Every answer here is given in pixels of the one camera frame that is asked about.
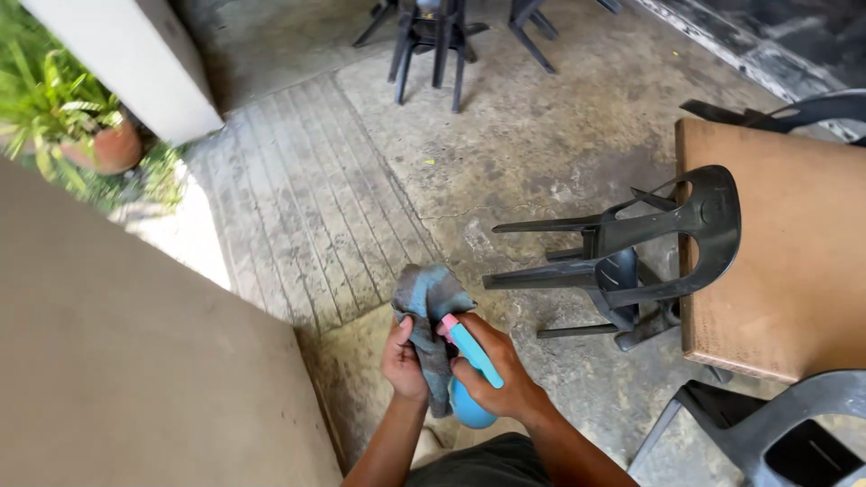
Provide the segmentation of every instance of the hand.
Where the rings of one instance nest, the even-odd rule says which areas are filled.
[[[429,388],[421,374],[421,362],[415,346],[409,341],[412,319],[406,316],[400,324],[391,318],[391,332],[382,352],[382,375],[394,386],[394,394],[405,399],[427,402]]]
[[[514,344],[507,334],[490,326],[475,313],[456,315],[457,320],[475,338],[496,367],[505,385],[497,389],[463,357],[451,361],[451,371],[479,406],[496,416],[514,418],[526,425],[538,414],[553,407],[547,393],[530,379],[520,364]]]

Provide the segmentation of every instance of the person's right hand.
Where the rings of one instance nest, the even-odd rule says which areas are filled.
[[[544,389],[533,382],[523,368],[507,334],[493,328],[475,313],[462,313],[455,318],[481,345],[505,382],[501,389],[497,389],[469,365],[468,360],[463,357],[452,359],[451,372],[466,387],[469,397],[485,411],[517,419],[524,425],[533,415],[543,414],[553,407]]]

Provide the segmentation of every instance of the grooved ramp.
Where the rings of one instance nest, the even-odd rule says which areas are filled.
[[[330,75],[228,114],[190,167],[235,292],[326,332],[391,299],[440,254]]]

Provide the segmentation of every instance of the pink trigger nozzle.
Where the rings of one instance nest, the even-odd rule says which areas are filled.
[[[451,343],[453,345],[454,339],[451,338],[450,330],[455,325],[459,325],[459,324],[460,324],[460,322],[454,317],[454,315],[452,315],[451,313],[448,313],[447,315],[443,316],[442,322],[439,323],[438,327],[436,327],[436,334],[444,337],[445,340],[447,340],[449,343]]]

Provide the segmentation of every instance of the dark shorts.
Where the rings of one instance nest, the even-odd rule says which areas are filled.
[[[452,451],[409,472],[407,487],[538,487],[552,485],[533,441],[520,433],[501,434],[466,450]]]

